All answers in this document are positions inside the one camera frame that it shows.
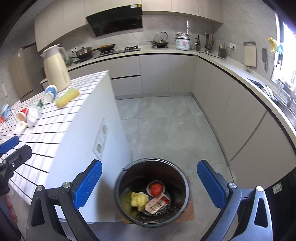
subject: range hood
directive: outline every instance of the range hood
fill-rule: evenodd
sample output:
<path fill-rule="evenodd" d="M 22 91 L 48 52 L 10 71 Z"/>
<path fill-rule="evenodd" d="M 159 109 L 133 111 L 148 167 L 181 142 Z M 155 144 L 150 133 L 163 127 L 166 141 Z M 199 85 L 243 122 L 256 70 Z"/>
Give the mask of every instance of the range hood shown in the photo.
<path fill-rule="evenodd" d="M 96 36 L 117 31 L 143 28 L 142 5 L 112 8 L 86 17 Z"/>

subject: rice cooker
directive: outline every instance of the rice cooker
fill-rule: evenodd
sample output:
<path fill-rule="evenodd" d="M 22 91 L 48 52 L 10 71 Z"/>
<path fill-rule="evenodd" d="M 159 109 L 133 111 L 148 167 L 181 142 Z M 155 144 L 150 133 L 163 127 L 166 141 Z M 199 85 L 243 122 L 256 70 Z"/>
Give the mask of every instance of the rice cooker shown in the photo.
<path fill-rule="evenodd" d="M 175 36 L 175 46 L 176 49 L 189 50 L 189 35 L 184 33 L 177 33 Z"/>

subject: faucet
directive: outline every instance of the faucet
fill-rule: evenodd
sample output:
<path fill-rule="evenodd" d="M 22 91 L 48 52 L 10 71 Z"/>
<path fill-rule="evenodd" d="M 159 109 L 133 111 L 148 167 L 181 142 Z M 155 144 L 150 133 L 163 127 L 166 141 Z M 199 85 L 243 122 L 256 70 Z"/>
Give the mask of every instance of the faucet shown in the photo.
<path fill-rule="evenodd" d="M 296 70 L 294 70 L 293 73 L 292 73 L 292 78 L 291 78 L 291 83 L 292 84 L 294 84 L 295 78 L 296 78 Z M 290 108 L 291 104 L 293 103 L 293 100 L 295 98 L 295 92 L 296 92 L 296 87 L 294 87 L 294 90 L 290 93 L 290 96 L 288 98 L 288 101 L 287 101 L 287 107 L 288 108 Z"/>

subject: blue gripper pad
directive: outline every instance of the blue gripper pad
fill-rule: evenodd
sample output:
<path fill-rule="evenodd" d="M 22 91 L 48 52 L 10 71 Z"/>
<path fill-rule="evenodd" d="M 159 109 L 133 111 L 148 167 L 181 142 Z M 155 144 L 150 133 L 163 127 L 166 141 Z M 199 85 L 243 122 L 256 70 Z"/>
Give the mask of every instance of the blue gripper pad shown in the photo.
<path fill-rule="evenodd" d="M 216 173 L 206 160 L 198 162 L 197 174 L 213 204 L 216 207 L 223 209 L 226 206 L 226 198 L 229 193 L 229 191 L 227 191 L 228 188 L 225 179 L 220 173 Z"/>
<path fill-rule="evenodd" d="M 10 149 L 17 146 L 19 144 L 19 142 L 20 142 L 20 140 L 17 136 L 10 138 L 8 141 L 6 141 L 0 145 L 0 153 L 5 154 Z"/>
<path fill-rule="evenodd" d="M 77 187 L 74 194 L 74 206 L 76 209 L 83 207 L 86 204 L 92 190 L 94 189 L 96 183 L 100 179 L 102 174 L 103 166 L 102 163 L 97 160 L 92 169 L 86 174 L 83 181 Z"/>

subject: bottle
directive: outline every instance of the bottle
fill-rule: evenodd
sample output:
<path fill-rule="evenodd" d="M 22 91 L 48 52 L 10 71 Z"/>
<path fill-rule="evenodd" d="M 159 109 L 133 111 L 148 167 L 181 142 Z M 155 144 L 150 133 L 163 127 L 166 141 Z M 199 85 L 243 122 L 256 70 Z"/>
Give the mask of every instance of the bottle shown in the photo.
<path fill-rule="evenodd" d="M 196 42 L 194 43 L 195 49 L 200 50 L 200 36 L 198 35 L 196 38 Z"/>

